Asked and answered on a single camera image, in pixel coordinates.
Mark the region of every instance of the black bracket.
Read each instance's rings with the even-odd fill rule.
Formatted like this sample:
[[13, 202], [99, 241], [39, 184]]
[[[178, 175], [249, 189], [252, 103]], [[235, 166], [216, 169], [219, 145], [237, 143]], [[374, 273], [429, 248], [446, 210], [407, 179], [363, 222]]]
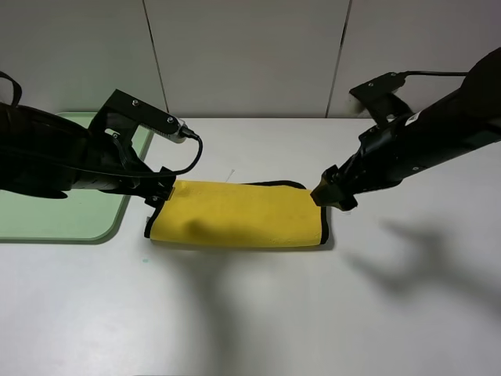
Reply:
[[388, 117], [411, 114], [410, 107], [394, 92], [405, 84], [405, 76], [395, 72], [383, 74], [350, 90], [378, 125], [388, 124]]
[[88, 130], [99, 135], [110, 129], [117, 133], [120, 144], [127, 147], [139, 125], [164, 137], [177, 134], [181, 126], [177, 117], [115, 90], [92, 119]]

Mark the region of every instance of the yellow towel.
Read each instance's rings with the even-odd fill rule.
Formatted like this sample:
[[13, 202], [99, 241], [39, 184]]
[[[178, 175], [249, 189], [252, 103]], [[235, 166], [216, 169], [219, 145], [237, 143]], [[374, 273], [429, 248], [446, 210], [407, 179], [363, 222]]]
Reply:
[[231, 184], [178, 180], [145, 237], [222, 247], [306, 247], [329, 237], [326, 209], [289, 181]]

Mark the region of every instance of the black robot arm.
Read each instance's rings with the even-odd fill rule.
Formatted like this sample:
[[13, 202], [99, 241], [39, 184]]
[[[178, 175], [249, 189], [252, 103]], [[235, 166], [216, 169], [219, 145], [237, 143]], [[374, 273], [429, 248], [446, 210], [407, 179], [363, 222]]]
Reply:
[[[65, 198], [72, 189], [140, 196], [157, 206], [169, 198], [177, 175], [200, 159], [202, 140], [175, 116], [116, 90], [88, 129], [59, 116], [20, 106], [21, 87], [13, 83], [13, 102], [0, 103], [0, 190], [36, 197]], [[152, 172], [132, 148], [138, 126], [177, 143], [195, 139], [192, 164], [179, 171]]]
[[350, 91], [376, 121], [360, 148], [341, 167], [322, 174], [312, 191], [318, 206], [342, 211], [354, 195], [397, 186], [404, 178], [501, 139], [501, 49], [479, 61], [455, 92], [414, 114], [393, 92], [412, 74], [388, 73]]

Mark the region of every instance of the white table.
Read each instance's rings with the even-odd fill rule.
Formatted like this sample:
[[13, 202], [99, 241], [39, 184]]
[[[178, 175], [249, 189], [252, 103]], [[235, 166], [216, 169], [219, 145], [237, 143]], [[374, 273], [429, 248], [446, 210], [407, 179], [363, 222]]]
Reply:
[[[196, 119], [187, 179], [321, 172], [366, 120]], [[155, 136], [146, 162], [196, 151]], [[332, 251], [212, 253], [142, 237], [132, 198], [96, 246], [0, 244], [2, 375], [499, 375], [501, 145], [333, 212]]]

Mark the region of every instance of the tile grout line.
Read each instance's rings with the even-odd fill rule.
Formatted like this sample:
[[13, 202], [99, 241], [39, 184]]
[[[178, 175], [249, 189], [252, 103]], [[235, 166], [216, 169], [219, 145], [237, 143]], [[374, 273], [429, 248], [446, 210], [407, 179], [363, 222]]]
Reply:
[[162, 95], [164, 96], [165, 110], [169, 112], [169, 106], [167, 105], [167, 95], [165, 94], [164, 80], [162, 79], [162, 73], [160, 72], [160, 64], [158, 63], [157, 49], [155, 48], [155, 41], [153, 40], [153, 33], [151, 32], [150, 18], [148, 17], [148, 11], [146, 10], [145, 0], [142, 1], [142, 8], [144, 9], [144, 15], [146, 17], [146, 22], [148, 23], [148, 32], [150, 33], [151, 46], [153, 48], [153, 55], [155, 56], [155, 64], [157, 65], [158, 78], [160, 79], [160, 86], [162, 88]]
[[350, 18], [352, 2], [353, 0], [350, 0], [348, 3], [346, 18], [344, 19], [343, 34], [341, 35], [341, 41], [339, 43], [339, 53], [337, 54], [336, 65], [334, 66], [334, 75], [332, 77], [332, 85], [330, 86], [329, 101], [327, 102], [326, 118], [329, 117], [330, 101], [332, 100], [332, 95], [334, 93], [334, 85], [336, 84], [337, 70], [339, 69], [339, 62], [341, 61], [341, 53], [343, 52], [344, 37], [346, 36], [346, 29], [348, 28], [348, 20]]

